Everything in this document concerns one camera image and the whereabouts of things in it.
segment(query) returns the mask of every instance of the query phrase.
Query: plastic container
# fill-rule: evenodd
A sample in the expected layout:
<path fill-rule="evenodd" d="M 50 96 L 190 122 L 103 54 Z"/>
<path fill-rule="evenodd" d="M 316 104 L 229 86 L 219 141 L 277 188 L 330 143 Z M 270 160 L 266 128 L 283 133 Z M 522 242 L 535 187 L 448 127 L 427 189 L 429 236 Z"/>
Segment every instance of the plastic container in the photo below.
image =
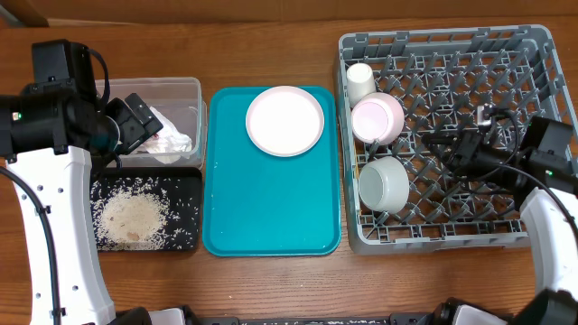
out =
<path fill-rule="evenodd" d="M 97 91 L 104 90 L 104 80 L 97 80 Z M 201 168 L 207 141 L 207 107 L 202 101 L 200 82 L 195 78 L 137 78 L 111 79 L 110 98 L 125 99 L 136 93 L 149 106 L 167 117 L 182 134 L 192 140 L 189 152 L 184 153 L 137 153 L 121 155 L 125 167 L 175 167 Z M 157 157 L 178 158 L 165 164 Z"/>
<path fill-rule="evenodd" d="M 484 103 L 511 107 L 523 135 L 532 116 L 574 125 L 568 94 L 551 33 L 540 25 L 360 32 L 343 35 L 337 65 L 338 112 L 344 160 L 348 238 L 357 254 L 420 253 L 472 246 L 529 246 L 506 195 L 477 196 L 452 183 L 447 170 L 421 144 L 423 134 L 477 128 L 475 108 Z M 354 138 L 347 96 L 348 67 L 367 63 L 378 91 L 402 104 L 406 125 L 377 158 L 395 157 L 409 177 L 409 199 L 395 214 L 360 204 L 359 172 L 370 144 Z M 514 145 L 514 128 L 499 129 L 502 149 Z M 566 156 L 577 171 L 570 148 Z M 484 184 L 468 184 L 488 190 Z"/>

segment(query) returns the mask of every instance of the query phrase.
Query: plate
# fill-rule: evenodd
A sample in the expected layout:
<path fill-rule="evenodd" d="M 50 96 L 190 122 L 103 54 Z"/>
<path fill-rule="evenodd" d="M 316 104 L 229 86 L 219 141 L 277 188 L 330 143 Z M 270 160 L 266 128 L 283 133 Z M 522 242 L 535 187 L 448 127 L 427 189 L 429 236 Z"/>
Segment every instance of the plate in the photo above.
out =
<path fill-rule="evenodd" d="M 323 110 L 307 91 L 290 86 L 270 88 L 257 96 L 247 111 L 249 138 L 266 153 L 292 157 L 319 141 Z"/>

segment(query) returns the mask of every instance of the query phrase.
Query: gray dish rack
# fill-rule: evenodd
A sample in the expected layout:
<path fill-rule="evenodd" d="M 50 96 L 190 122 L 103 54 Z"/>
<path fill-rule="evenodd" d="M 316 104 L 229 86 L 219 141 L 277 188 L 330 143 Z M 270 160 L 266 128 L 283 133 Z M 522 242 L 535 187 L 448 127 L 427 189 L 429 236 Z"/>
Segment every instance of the gray dish rack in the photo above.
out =
<path fill-rule="evenodd" d="M 551 33 L 540 25 L 358 32 L 340 38 L 337 93 L 344 160 L 345 204 L 351 249 L 362 255 L 431 252 L 472 246 L 529 246 L 525 226 L 506 195 L 471 195 L 421 144 L 423 134 L 477 128 L 477 105 L 508 106 L 521 135 L 534 115 L 576 125 L 576 116 Z M 372 66 L 378 91 L 396 97 L 404 131 L 381 146 L 377 158 L 396 157 L 406 168 L 410 194 L 396 214 L 359 201 L 358 176 L 369 145 L 351 132 L 347 68 Z M 501 148 L 514 146 L 514 128 L 499 128 Z M 574 140 L 578 137 L 574 128 Z M 566 155 L 573 170 L 577 161 Z M 469 183 L 473 190 L 488 190 Z"/>

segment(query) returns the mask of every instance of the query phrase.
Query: blue tray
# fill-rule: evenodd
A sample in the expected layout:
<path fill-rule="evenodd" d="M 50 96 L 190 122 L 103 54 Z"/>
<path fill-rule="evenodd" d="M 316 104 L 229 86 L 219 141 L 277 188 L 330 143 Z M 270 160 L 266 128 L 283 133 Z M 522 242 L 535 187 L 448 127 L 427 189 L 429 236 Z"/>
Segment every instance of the blue tray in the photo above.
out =
<path fill-rule="evenodd" d="M 210 102 L 203 243 L 218 256 L 327 255 L 341 240 L 333 95 L 302 87 L 322 106 L 322 137 L 280 158 L 259 150 L 245 128 L 249 105 L 267 89 L 224 88 Z"/>

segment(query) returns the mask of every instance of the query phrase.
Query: white cup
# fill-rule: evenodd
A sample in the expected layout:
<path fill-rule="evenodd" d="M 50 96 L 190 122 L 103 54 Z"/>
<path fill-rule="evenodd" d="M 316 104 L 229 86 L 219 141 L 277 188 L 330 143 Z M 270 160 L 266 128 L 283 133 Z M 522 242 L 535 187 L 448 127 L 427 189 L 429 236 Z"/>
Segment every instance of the white cup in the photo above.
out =
<path fill-rule="evenodd" d="M 359 174 L 359 196 L 374 211 L 397 213 L 409 198 L 409 179 L 404 165 L 394 157 L 368 163 Z"/>
<path fill-rule="evenodd" d="M 404 109 L 385 93 L 365 96 L 351 112 L 353 134 L 366 144 L 391 144 L 404 129 Z"/>
<path fill-rule="evenodd" d="M 373 69 L 365 63 L 355 63 L 347 69 L 347 96 L 354 107 L 362 98 L 376 92 Z"/>

